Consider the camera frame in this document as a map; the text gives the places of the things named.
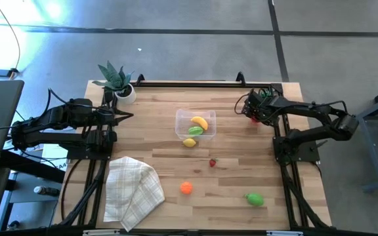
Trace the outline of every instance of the white pot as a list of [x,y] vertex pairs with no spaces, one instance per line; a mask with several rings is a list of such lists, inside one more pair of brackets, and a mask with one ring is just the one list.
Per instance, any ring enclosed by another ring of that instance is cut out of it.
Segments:
[[118,96],[117,93],[115,92],[115,96],[117,98],[117,104],[132,104],[133,102],[135,102],[137,98],[137,94],[135,92],[134,87],[132,87],[131,84],[129,84],[129,86],[131,87],[131,93],[126,97]]

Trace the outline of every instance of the potted plant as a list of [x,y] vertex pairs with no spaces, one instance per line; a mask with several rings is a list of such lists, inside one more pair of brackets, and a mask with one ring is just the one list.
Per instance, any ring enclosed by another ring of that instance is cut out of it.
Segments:
[[132,104],[135,102],[137,94],[130,84],[132,73],[125,75],[123,66],[121,66],[118,73],[109,61],[107,68],[101,65],[98,65],[98,67],[107,82],[93,81],[94,84],[104,86],[105,90],[113,91],[117,101],[121,104]]

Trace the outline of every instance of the wooden table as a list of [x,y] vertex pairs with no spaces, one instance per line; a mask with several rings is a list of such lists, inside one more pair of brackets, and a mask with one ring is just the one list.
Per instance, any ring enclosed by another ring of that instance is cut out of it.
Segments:
[[[112,159],[129,156],[151,165],[165,194],[165,202],[136,228],[289,229],[280,167],[272,149],[274,130],[254,125],[233,110],[237,99],[248,91],[248,88],[136,88],[136,102],[120,107],[135,116],[115,128],[118,141]],[[283,83],[283,92],[289,100],[303,100],[298,83]],[[85,97],[99,106],[102,88],[89,81]],[[215,110],[217,135],[212,140],[200,141],[194,148],[184,147],[175,134],[178,109]],[[291,128],[308,129],[305,117],[288,117]],[[214,168],[208,164],[211,158],[219,159]],[[82,196],[88,166],[88,161],[82,161],[72,174],[64,201],[66,214]],[[318,169],[310,163],[299,163],[298,168],[304,197],[330,225]],[[180,193],[183,181],[193,183],[191,195]],[[264,196],[264,206],[247,204],[243,195],[252,192]],[[121,228],[119,222],[103,222],[105,193],[103,189],[96,226]],[[86,222],[92,205],[90,199]],[[297,202],[293,205],[300,222]],[[60,222],[60,206],[57,207],[54,223]]]

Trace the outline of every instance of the succulent plant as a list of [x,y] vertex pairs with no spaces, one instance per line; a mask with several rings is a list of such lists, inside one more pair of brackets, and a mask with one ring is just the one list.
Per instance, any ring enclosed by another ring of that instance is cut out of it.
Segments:
[[109,61],[107,68],[101,65],[98,65],[98,68],[100,68],[107,82],[93,81],[94,84],[104,86],[104,89],[116,91],[118,94],[125,94],[128,89],[128,84],[131,81],[132,73],[125,75],[123,66],[121,66],[118,73]]

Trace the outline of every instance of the plaid towel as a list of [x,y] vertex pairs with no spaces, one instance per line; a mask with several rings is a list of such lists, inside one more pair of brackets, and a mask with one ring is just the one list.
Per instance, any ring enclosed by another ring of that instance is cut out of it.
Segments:
[[146,163],[122,157],[110,161],[109,168],[104,221],[120,221],[130,231],[164,202],[164,192],[156,171]]

